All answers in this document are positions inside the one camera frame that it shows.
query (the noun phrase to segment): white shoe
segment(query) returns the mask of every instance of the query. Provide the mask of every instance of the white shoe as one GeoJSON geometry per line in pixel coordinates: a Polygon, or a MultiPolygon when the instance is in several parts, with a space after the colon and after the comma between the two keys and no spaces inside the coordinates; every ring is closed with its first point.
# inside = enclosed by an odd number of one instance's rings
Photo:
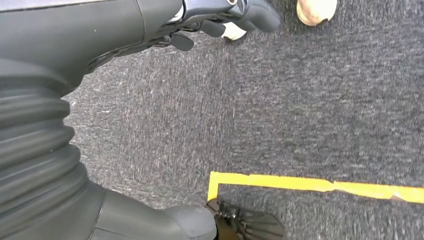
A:
{"type": "Polygon", "coordinates": [[[246,31],[238,27],[232,22],[224,23],[225,32],[221,36],[221,38],[227,38],[232,41],[235,41],[246,34],[246,31]]]}

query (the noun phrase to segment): beige shoe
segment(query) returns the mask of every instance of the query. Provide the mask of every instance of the beige shoe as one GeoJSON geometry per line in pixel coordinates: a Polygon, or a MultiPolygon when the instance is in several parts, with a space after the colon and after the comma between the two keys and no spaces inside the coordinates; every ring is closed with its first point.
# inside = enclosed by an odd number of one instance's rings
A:
{"type": "Polygon", "coordinates": [[[329,21],[336,12],[337,0],[297,0],[297,16],[302,23],[316,26],[329,21]]]}
{"type": "Polygon", "coordinates": [[[224,23],[225,32],[221,36],[222,38],[230,39],[235,41],[246,34],[246,31],[238,27],[232,22],[224,23]]]}

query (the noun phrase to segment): yellow floor marking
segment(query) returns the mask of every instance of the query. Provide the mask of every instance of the yellow floor marking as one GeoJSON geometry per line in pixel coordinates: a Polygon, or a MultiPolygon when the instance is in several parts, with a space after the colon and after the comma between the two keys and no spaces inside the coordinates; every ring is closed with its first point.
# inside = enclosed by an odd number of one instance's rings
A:
{"type": "Polygon", "coordinates": [[[410,203],[424,204],[424,188],[411,186],[379,185],[359,182],[330,182],[325,179],[272,176],[259,174],[240,174],[230,172],[210,173],[208,201],[218,197],[220,184],[246,185],[301,191],[343,191],[350,194],[374,199],[401,199],[410,203]]]}

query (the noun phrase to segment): ribbed rubber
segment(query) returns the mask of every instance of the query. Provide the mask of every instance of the ribbed rubber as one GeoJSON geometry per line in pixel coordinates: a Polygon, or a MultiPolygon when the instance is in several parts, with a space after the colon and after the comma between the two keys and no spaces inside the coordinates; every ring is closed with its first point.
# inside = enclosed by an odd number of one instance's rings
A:
{"type": "Polygon", "coordinates": [[[63,118],[69,104],[47,88],[0,90],[0,239],[66,205],[88,181],[63,118]]]}

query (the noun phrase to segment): gloved hand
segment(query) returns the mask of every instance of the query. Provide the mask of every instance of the gloved hand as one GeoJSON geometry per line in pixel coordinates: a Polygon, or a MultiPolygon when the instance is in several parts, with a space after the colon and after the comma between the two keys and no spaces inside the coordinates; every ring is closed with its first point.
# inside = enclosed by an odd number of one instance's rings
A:
{"type": "Polygon", "coordinates": [[[222,36],[224,23],[233,22],[251,32],[259,29],[273,32],[281,24],[278,13],[265,0],[184,0],[177,14],[167,21],[148,43],[134,46],[120,56],[148,49],[152,46],[174,46],[181,51],[192,49],[194,42],[182,34],[202,31],[211,37],[222,36]]]}

